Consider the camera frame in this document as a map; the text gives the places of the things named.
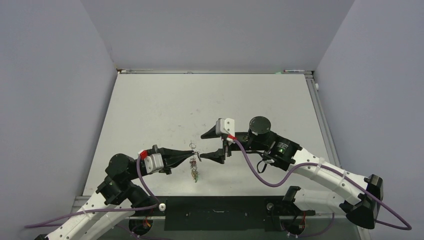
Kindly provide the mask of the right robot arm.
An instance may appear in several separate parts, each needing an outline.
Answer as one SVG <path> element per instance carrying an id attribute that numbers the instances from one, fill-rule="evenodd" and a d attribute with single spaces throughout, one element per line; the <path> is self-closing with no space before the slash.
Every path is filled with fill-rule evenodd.
<path id="1" fill-rule="evenodd" d="M 233 151 L 241 151 L 244 157 L 249 153 L 259 154 L 265 164 L 287 174 L 301 175 L 326 188 L 319 191 L 289 187 L 282 201 L 287 213 L 316 211 L 344 214 L 359 227 L 375 228 L 384 193 L 380 176 L 349 173 L 273 132 L 271 126 L 268 118 L 255 116 L 250 120 L 247 132 L 236 132 L 234 119 L 219 118 L 210 130 L 201 135 L 201 139 L 220 138 L 222 148 L 200 156 L 224 164 Z"/>

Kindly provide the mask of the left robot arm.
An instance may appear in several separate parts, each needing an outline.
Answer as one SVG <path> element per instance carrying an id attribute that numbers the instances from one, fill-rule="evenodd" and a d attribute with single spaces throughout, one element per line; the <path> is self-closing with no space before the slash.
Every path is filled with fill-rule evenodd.
<path id="1" fill-rule="evenodd" d="M 77 212 L 64 215 L 66 221 L 38 240 L 96 240 L 126 217 L 164 212 L 161 202 L 147 187 L 144 176 L 154 173 L 170 175 L 172 169 L 196 155 L 193 150 L 152 148 L 141 150 L 133 158 L 115 154 L 105 169 L 106 177 Z"/>

